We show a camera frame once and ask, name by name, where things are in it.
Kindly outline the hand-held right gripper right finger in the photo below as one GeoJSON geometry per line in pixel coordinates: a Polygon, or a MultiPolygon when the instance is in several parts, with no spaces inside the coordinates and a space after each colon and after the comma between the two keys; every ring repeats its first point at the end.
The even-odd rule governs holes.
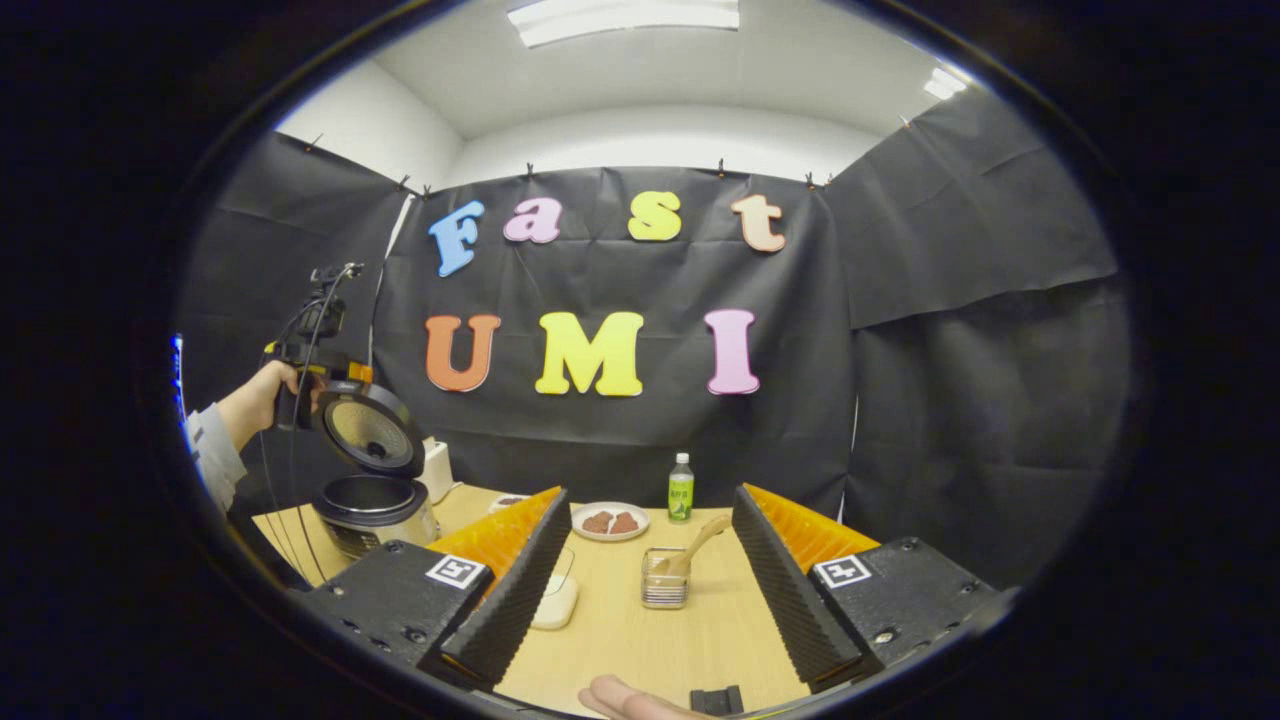
{"type": "Polygon", "coordinates": [[[741,484],[732,527],[800,682],[860,682],[952,635],[1002,592],[913,536],[879,543],[741,484]]]}

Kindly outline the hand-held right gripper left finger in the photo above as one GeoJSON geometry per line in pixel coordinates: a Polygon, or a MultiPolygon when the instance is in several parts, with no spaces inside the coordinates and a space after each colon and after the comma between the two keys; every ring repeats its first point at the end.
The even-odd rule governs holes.
{"type": "Polygon", "coordinates": [[[462,687],[500,683],[571,529],[557,486],[420,547],[388,541],[302,605],[338,635],[462,687]]]}

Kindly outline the wooden spoon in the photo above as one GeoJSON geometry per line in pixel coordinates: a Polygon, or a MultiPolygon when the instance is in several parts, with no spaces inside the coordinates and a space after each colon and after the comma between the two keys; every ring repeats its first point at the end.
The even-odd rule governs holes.
{"type": "Polygon", "coordinates": [[[658,561],[649,573],[654,577],[687,577],[691,570],[692,559],[698,551],[713,537],[721,534],[731,525],[730,514],[721,514],[712,518],[698,533],[687,548],[676,555],[658,561]]]}

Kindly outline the silver black rice cooker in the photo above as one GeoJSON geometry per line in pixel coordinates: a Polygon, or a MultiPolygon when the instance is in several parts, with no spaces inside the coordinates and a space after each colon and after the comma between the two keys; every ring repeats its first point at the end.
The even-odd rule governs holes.
{"type": "Polygon", "coordinates": [[[428,487],[425,437],[389,389],[332,380],[311,415],[315,428],[353,471],[329,480],[314,507],[335,547],[360,559],[376,547],[428,547],[440,538],[428,487]]]}

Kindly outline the white utensil holder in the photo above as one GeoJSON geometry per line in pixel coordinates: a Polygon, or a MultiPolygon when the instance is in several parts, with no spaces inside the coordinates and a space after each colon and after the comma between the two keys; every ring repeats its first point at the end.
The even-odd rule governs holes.
{"type": "Polygon", "coordinates": [[[424,466],[417,480],[428,488],[431,505],[439,505],[454,488],[449,446],[434,437],[422,442],[424,466]]]}

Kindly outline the white round plate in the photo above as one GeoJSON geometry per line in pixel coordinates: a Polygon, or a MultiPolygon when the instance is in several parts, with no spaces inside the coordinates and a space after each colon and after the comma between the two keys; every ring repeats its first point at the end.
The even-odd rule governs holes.
{"type": "Polygon", "coordinates": [[[575,507],[571,512],[571,524],[572,524],[572,530],[586,539],[598,542],[623,542],[644,534],[650,527],[650,516],[646,510],[640,509],[639,506],[631,503],[603,501],[603,502],[582,503],[575,507]],[[584,532],[582,520],[599,511],[609,511],[613,512],[614,515],[618,512],[631,512],[636,518],[640,528],[636,532],[628,534],[618,534],[618,536],[612,536],[611,533],[595,534],[584,532]]]}

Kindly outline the green label drink bottle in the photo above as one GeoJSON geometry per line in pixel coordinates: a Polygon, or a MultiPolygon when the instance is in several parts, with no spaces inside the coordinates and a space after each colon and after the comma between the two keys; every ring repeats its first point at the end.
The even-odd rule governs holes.
{"type": "Polygon", "coordinates": [[[687,452],[677,452],[668,475],[667,515],[672,523],[686,523],[692,514],[695,475],[687,452]]]}

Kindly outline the large ceiling light panel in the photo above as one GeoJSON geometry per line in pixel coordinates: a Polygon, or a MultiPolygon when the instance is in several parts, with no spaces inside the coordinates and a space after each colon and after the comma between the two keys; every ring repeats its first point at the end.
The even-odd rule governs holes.
{"type": "Polygon", "coordinates": [[[536,0],[507,13],[526,47],[627,29],[736,31],[740,0],[536,0]]]}

